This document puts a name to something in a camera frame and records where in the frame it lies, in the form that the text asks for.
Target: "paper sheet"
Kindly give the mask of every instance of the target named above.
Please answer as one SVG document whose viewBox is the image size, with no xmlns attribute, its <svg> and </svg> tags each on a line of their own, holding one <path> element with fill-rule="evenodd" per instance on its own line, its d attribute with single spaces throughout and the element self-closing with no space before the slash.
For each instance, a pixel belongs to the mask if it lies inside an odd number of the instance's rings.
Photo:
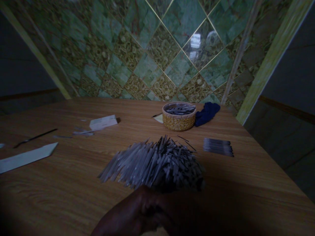
<svg viewBox="0 0 315 236">
<path fill-rule="evenodd" d="M 156 117 L 153 117 L 155 120 L 157 120 L 158 122 L 160 122 L 160 123 L 163 123 L 163 114 L 160 114 L 160 115 L 158 115 L 158 116 L 156 116 Z"/>
<path fill-rule="evenodd" d="M 50 156 L 57 144 L 48 144 L 38 149 L 0 160 L 0 174 Z"/>
</svg>

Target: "wicker basket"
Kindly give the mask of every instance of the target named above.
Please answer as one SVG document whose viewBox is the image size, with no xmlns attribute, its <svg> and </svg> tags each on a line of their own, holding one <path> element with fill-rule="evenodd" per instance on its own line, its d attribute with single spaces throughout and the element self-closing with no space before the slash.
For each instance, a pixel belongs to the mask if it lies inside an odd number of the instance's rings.
<svg viewBox="0 0 315 236">
<path fill-rule="evenodd" d="M 173 131 L 185 131 L 185 130 L 190 129 L 195 123 L 196 109 L 188 115 L 172 115 L 165 111 L 167 108 L 175 104 L 190 104 L 190 103 L 170 102 L 170 103 L 165 104 L 162 108 L 163 123 L 165 127 Z"/>
</svg>

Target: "wooden table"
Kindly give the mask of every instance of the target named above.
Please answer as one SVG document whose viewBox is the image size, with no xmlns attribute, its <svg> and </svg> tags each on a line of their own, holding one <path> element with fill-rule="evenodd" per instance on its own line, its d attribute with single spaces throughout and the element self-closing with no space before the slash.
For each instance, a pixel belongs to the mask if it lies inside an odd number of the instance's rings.
<svg viewBox="0 0 315 236">
<path fill-rule="evenodd" d="M 1 175 L 2 210 L 14 228 L 32 235 L 89 235 L 101 216 L 132 192 L 97 178 L 113 155 L 147 137 L 158 141 L 179 134 L 197 149 L 206 168 L 206 188 L 200 193 L 205 208 L 226 219 L 244 219 L 242 227 L 251 225 L 265 235 L 314 235 L 314 204 L 225 107 L 209 123 L 177 133 L 151 118 L 163 104 L 84 97 L 1 117 L 0 143 L 6 144 L 1 158 L 59 142 L 52 156 Z M 70 136 L 76 126 L 89 129 L 91 119 L 113 114 L 120 123 L 94 136 L 53 137 Z M 12 149 L 54 128 L 58 130 Z M 230 140 L 235 157 L 204 152 L 204 137 Z"/>
</svg>

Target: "wall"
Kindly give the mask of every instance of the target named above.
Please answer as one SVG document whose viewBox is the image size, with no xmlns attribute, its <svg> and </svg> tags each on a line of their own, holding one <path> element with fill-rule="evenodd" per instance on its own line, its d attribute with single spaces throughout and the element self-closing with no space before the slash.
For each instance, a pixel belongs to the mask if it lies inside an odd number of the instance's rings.
<svg viewBox="0 0 315 236">
<path fill-rule="evenodd" d="M 202 103 L 222 99 L 253 4 L 250 0 L 20 2 L 23 7 L 16 1 L 7 4 L 51 66 L 60 71 L 34 34 L 30 19 L 34 20 L 81 96 Z M 263 3 L 226 103 L 234 114 L 290 2 Z M 57 74 L 66 83 L 65 75 Z"/>
<path fill-rule="evenodd" d="M 0 32 L 1 115 L 64 100 L 55 83 L 2 13 Z M 53 89 L 57 91 L 27 98 L 7 99 L 18 97 L 22 93 Z"/>
<path fill-rule="evenodd" d="M 315 5 L 284 53 L 262 95 L 314 115 Z M 315 202 L 315 125 L 257 101 L 247 131 Z"/>
</svg>

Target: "marble wall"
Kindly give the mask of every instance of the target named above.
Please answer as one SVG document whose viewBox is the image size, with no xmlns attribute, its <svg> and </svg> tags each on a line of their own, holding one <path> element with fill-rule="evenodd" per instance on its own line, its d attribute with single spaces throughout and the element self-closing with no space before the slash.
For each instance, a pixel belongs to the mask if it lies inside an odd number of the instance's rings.
<svg viewBox="0 0 315 236">
<path fill-rule="evenodd" d="M 290 2 L 263 2 L 226 102 L 234 114 Z M 75 92 L 62 71 L 80 96 L 219 103 L 253 1 L 6 3 L 72 96 Z"/>
</svg>

